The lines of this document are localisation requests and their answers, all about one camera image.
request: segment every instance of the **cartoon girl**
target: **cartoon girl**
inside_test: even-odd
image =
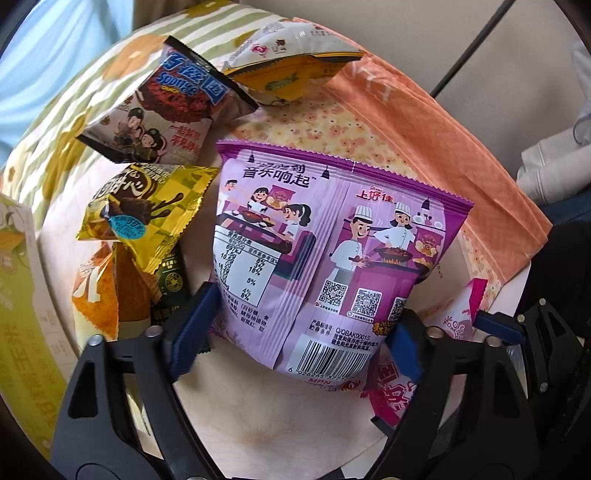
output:
[[[268,196],[269,189],[266,187],[259,187],[253,192],[251,199],[248,201],[246,206],[253,212],[264,212],[268,209],[268,206],[263,202],[265,202]]]
[[[148,129],[135,144],[134,160],[146,163],[156,163],[164,146],[164,139],[157,128]]]
[[[304,203],[292,203],[283,208],[283,217],[285,217],[287,226],[283,233],[275,233],[281,238],[279,247],[282,253],[288,254],[291,251],[298,230],[301,226],[307,226],[310,223],[311,214],[310,207]]]
[[[386,247],[408,249],[408,244],[414,242],[415,235],[410,224],[410,207],[402,202],[396,203],[394,218],[390,221],[392,228],[374,233],[374,237]]]

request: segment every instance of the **yellow gold snack package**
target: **yellow gold snack package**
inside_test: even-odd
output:
[[[296,100],[308,81],[325,82],[363,52],[307,22],[273,22],[246,40],[224,65],[260,103]]]
[[[195,216],[218,168],[132,163],[86,207],[78,240],[120,240],[152,274]]]

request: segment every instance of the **chef hat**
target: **chef hat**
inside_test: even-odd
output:
[[[406,205],[406,203],[396,202],[396,209],[394,210],[394,213],[396,212],[406,213],[408,216],[410,216],[410,207]]]
[[[355,209],[355,215],[353,218],[361,218],[366,223],[373,223],[374,221],[371,219],[371,208],[364,207],[363,205],[357,205]]]

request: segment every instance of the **cartoon chef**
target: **cartoon chef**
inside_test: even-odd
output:
[[[351,240],[342,241],[330,256],[335,268],[327,280],[349,285],[357,267],[365,267],[363,248],[360,239],[369,235],[369,226],[373,223],[371,208],[358,205],[355,209],[351,227]]]
[[[396,203],[394,218],[390,221],[392,228],[374,233],[374,237],[386,247],[408,249],[408,244],[414,242],[413,226],[410,224],[410,207],[402,202]]]
[[[226,205],[226,201],[230,200],[230,192],[236,188],[236,183],[238,181],[236,179],[228,180],[223,187],[220,187],[220,191],[217,194],[217,211],[216,215],[219,215],[223,212],[223,208]]]

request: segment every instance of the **chocolate cake wrapper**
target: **chocolate cake wrapper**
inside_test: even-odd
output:
[[[199,211],[218,168],[132,163],[86,207],[78,240],[120,240],[154,273]]]

